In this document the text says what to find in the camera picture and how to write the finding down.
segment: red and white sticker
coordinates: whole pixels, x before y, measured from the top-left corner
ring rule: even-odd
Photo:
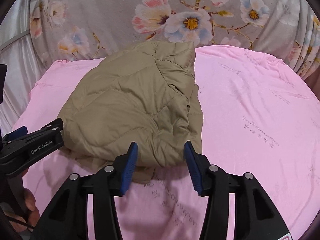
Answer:
[[[279,238],[278,240],[292,240],[292,237],[290,234],[286,234],[285,236]]]

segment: folded jacket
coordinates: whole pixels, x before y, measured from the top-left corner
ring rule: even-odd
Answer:
[[[201,153],[195,57],[192,42],[164,41],[106,57],[82,78],[58,115],[66,152],[96,172],[135,141],[138,183],[150,181],[156,167],[184,163],[188,140]]]

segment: pink tablecloth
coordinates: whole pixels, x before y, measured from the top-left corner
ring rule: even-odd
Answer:
[[[80,79],[101,60],[54,62],[31,91],[15,128],[25,125],[32,132],[54,120]],[[204,113],[203,154],[228,173],[252,172],[298,239],[320,209],[319,101],[282,60],[259,52],[198,48],[195,71]],[[40,212],[73,172],[89,174],[60,151],[29,169],[24,184]],[[233,239],[232,200],[228,240]],[[149,185],[132,184],[126,196],[116,198],[124,240],[196,240],[206,203],[185,167],[158,169]],[[91,222],[89,235],[94,239]]]

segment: metal screw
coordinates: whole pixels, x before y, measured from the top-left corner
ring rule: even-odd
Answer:
[[[253,174],[250,173],[250,172],[245,173],[244,176],[245,176],[247,179],[253,179]]]
[[[216,165],[210,165],[210,166],[209,166],[209,170],[210,170],[210,171],[218,171],[218,169],[219,169],[219,168],[218,168],[218,166],[216,166]]]
[[[76,180],[76,179],[78,179],[78,174],[76,174],[76,173],[72,173],[70,176],[69,176],[69,179],[71,179],[71,180]]]
[[[114,169],[115,169],[115,168],[114,168],[113,166],[108,165],[108,166],[106,166],[106,167],[104,168],[104,171],[105,171],[105,172],[112,172]]]

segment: finger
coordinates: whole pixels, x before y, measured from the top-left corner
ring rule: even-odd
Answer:
[[[26,223],[26,221],[22,217],[19,217],[16,214],[12,214],[12,213],[9,213],[9,212],[4,212],[4,214],[6,216],[9,216],[9,217],[12,217],[14,219],[17,219],[17,220],[19,220],[19,221],[21,221],[23,223]],[[10,224],[12,225],[14,230],[16,230],[18,233],[20,233],[20,232],[22,232],[22,231],[27,229],[27,227],[25,227],[23,225],[19,225],[19,224],[15,223],[15,222],[12,222],[12,221],[10,221]]]
[[[35,227],[40,219],[40,213],[39,210],[36,208],[34,211],[32,211],[28,218],[28,224]]]
[[[26,202],[26,206],[29,210],[35,211],[36,210],[36,198],[33,195],[33,193],[25,188],[23,189],[23,195],[24,195],[24,200]]]
[[[27,168],[26,170],[24,170],[24,171],[22,172],[22,176],[26,175],[27,172],[28,172],[28,170],[29,170],[29,168]]]

